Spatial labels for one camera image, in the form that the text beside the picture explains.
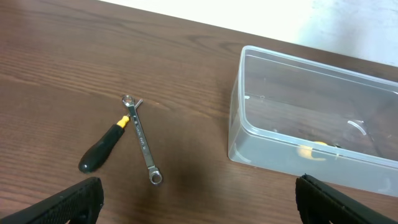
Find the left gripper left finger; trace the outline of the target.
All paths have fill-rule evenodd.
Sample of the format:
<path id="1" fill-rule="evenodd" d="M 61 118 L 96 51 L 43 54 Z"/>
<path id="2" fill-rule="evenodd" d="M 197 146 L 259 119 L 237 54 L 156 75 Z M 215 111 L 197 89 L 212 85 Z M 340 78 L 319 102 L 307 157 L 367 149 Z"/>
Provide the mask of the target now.
<path id="1" fill-rule="evenodd" d="M 1 224 L 95 224 L 104 205 L 101 179 L 90 177 L 1 219 Z"/>

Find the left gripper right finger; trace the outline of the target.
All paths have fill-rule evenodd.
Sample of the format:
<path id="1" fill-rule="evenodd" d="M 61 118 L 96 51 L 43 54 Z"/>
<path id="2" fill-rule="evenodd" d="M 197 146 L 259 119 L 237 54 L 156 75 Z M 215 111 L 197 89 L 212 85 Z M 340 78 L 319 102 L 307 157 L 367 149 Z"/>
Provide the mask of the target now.
<path id="1" fill-rule="evenodd" d="M 307 174 L 295 181 L 295 200 L 303 224 L 397 224 Z"/>

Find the yellow black stubby screwdriver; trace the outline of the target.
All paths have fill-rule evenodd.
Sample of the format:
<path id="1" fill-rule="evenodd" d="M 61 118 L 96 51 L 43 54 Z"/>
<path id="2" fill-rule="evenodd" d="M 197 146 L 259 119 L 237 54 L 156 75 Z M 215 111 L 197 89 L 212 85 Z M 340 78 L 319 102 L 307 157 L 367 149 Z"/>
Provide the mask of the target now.
<path id="1" fill-rule="evenodd" d="M 328 145 L 327 143 L 321 142 L 321 141 L 315 141 L 315 143 L 323 145 L 323 146 Z M 341 146 L 339 146 L 338 144 L 329 144 L 329 146 L 341 148 Z M 304 159 L 309 159 L 312 161 L 325 161 L 326 160 L 325 158 L 313 157 L 312 152 L 313 152 L 313 148 L 310 146 L 299 145 L 299 147 L 297 148 L 297 154 Z"/>

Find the clear plastic container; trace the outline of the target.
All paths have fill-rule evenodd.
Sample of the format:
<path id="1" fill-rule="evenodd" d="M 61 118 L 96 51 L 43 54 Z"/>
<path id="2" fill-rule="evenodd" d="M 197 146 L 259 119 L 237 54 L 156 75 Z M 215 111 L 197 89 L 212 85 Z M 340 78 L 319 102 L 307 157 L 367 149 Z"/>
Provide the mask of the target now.
<path id="1" fill-rule="evenodd" d="M 326 160 L 300 157 L 299 145 Z M 247 45 L 231 93 L 228 157 L 396 196 L 397 83 Z"/>

